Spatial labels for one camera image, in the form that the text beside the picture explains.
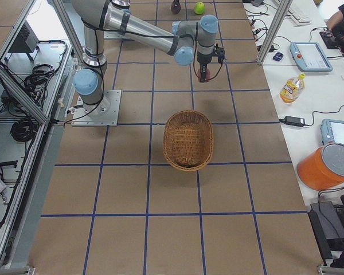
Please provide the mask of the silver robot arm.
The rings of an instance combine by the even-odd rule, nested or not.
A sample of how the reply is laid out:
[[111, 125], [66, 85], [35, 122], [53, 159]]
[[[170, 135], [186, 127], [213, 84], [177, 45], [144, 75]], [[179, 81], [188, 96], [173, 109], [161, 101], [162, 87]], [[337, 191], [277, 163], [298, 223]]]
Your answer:
[[103, 74], [107, 59], [103, 44], [105, 34], [115, 40], [131, 40], [158, 49], [174, 57], [180, 66], [198, 64], [198, 81], [212, 80], [208, 65], [213, 58], [225, 61], [225, 50], [216, 44], [218, 19], [204, 15], [199, 21], [175, 21], [171, 31], [161, 29], [131, 14], [128, 1], [72, 1], [84, 25], [83, 61], [89, 69]]

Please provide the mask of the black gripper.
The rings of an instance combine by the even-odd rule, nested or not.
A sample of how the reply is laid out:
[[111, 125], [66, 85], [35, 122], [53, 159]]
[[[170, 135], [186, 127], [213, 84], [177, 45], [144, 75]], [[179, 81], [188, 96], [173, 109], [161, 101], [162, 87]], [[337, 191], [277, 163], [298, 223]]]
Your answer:
[[204, 71], [206, 71], [206, 81], [210, 81], [211, 73], [210, 69], [208, 69], [208, 64], [211, 63], [213, 57], [217, 57], [218, 63], [223, 64], [225, 61], [225, 50], [218, 44], [208, 47], [198, 44], [197, 50], [197, 61], [200, 65], [200, 69], [198, 71], [198, 81], [200, 83], [204, 81], [201, 73]]

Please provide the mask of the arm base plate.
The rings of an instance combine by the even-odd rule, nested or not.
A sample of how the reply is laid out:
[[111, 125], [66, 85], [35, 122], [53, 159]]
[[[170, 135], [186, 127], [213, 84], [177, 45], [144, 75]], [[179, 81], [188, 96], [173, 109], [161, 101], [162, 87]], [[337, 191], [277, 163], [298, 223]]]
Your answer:
[[132, 40], [132, 38], [130, 38], [130, 37], [122, 36], [121, 34], [118, 33], [118, 31], [116, 31], [116, 32], [112, 32], [112, 31], [104, 32], [104, 39], [105, 40], [126, 40], [126, 41]]
[[78, 96], [77, 104], [80, 104], [81, 107], [72, 112], [71, 125], [74, 127], [117, 126], [121, 96], [122, 91], [120, 89], [105, 91], [102, 102], [90, 114], [89, 112], [95, 106], [84, 105], [83, 100]]

